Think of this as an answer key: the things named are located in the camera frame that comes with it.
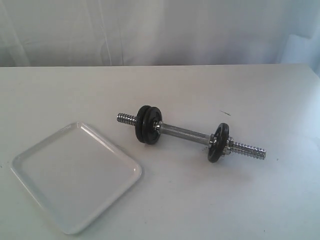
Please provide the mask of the black weight plate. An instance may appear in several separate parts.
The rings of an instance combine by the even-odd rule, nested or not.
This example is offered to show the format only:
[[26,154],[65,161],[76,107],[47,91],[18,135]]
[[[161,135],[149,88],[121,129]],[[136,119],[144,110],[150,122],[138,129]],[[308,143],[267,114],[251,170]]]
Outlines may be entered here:
[[145,143],[143,134],[142,134],[142,127],[143,127],[143,120],[146,115],[148,109],[150,109],[150,105],[143,105],[137,112],[136,115],[136,122],[135,122],[135,136],[139,142]]

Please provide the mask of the chrome dumbbell bar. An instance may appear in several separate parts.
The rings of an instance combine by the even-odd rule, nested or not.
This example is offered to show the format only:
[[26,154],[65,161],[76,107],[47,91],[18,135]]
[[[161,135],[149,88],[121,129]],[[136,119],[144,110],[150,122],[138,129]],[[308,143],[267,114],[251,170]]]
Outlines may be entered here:
[[[134,115],[129,115],[126,113],[119,113],[116,117],[116,120],[119,123],[131,125],[134,127],[136,125],[136,116],[134,116]],[[169,136],[180,138],[183,140],[206,145],[208,147],[208,151],[209,151],[209,142],[210,142],[210,137],[212,134],[207,135],[207,134],[192,131],[189,129],[169,125],[169,124],[164,123],[163,121],[160,121],[157,124],[156,130],[160,133],[160,135],[169,135]],[[260,159],[260,160],[264,160],[266,158],[266,150],[259,148],[259,147],[256,147],[256,146],[236,142],[234,140],[233,140],[233,146],[232,146],[231,153],[237,153],[237,154],[241,154],[241,155],[244,155],[247,157]]]

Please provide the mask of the black plate left end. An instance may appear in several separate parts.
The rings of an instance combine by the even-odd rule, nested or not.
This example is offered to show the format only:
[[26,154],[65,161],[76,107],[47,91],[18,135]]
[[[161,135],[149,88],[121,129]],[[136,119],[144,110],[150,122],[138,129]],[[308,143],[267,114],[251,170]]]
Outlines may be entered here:
[[163,120],[162,113],[157,107],[150,107],[143,118],[142,137],[147,145],[154,145],[160,138],[160,133],[156,130],[159,122]]

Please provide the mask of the black plate end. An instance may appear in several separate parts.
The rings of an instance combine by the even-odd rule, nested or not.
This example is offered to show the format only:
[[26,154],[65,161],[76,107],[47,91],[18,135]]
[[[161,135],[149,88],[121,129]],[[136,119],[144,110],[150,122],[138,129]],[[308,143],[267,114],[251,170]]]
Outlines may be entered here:
[[160,138],[160,133],[156,130],[159,122],[163,120],[162,113],[157,107],[150,107],[143,118],[142,137],[147,145],[154,145]]
[[227,123],[220,123],[214,134],[210,136],[207,159],[211,163],[216,163],[221,156],[226,141],[230,137],[230,127]]

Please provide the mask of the black plate right end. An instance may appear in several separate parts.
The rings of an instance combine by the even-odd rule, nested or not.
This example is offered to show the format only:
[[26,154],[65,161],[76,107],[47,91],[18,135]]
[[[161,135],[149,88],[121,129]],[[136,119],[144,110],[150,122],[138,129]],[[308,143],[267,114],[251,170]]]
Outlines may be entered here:
[[221,156],[226,141],[230,137],[230,127],[227,123],[220,123],[214,134],[210,136],[207,159],[211,163],[216,163]]

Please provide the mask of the chrome spin-lock nut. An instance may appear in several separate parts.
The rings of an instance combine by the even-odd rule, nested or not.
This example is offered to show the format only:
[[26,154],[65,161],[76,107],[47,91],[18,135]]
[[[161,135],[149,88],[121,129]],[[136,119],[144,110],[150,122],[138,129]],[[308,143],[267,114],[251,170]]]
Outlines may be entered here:
[[224,155],[229,155],[232,152],[233,144],[234,144],[234,140],[231,136],[229,136],[223,148]]

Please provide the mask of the white rectangular tray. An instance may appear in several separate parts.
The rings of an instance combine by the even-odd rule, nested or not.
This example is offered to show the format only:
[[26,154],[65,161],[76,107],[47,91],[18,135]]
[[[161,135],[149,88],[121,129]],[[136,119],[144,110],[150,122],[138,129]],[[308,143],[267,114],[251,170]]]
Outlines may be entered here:
[[143,173],[133,158],[81,121],[17,155],[11,170],[66,235],[87,228]]

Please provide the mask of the white sheer curtain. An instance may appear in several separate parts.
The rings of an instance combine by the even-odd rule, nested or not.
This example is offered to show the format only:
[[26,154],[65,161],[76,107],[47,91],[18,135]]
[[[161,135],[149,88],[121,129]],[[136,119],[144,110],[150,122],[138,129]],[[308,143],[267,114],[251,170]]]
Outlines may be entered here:
[[320,66],[317,0],[3,0],[0,64]]

